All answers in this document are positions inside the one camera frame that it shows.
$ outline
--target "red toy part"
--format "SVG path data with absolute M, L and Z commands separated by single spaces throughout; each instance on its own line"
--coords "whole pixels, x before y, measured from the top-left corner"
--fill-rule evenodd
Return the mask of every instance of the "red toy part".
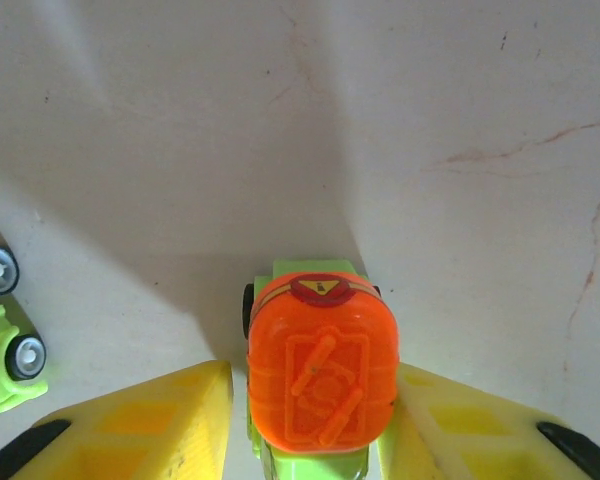
M 252 310 L 249 405 L 288 452 L 344 452 L 385 429 L 396 398 L 398 332 L 373 286 L 346 273 L 290 274 Z

